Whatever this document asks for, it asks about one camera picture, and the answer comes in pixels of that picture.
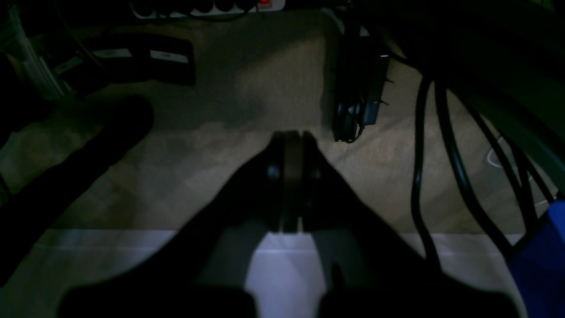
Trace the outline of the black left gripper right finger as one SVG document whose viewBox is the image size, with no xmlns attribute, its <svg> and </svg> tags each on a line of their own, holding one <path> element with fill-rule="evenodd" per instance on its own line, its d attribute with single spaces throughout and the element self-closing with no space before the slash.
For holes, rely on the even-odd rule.
<svg viewBox="0 0 565 318">
<path fill-rule="evenodd" d="M 420 256 L 365 205 L 303 134 L 305 230 L 328 262 L 319 318 L 517 318 L 510 297 L 470 287 Z"/>
</svg>

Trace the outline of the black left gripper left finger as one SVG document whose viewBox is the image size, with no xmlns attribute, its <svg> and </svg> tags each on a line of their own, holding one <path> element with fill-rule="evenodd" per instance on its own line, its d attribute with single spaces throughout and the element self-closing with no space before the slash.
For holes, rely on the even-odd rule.
<svg viewBox="0 0 565 318">
<path fill-rule="evenodd" d="M 277 230 L 282 195 L 284 134 L 276 132 L 259 154 L 244 163 L 218 195 L 155 254 L 134 268 L 65 294 L 61 318 L 238 318 L 256 317 L 243 284 L 263 237 Z M 229 244 L 223 284 L 199 279 L 226 230 L 244 228 Z"/>
</svg>

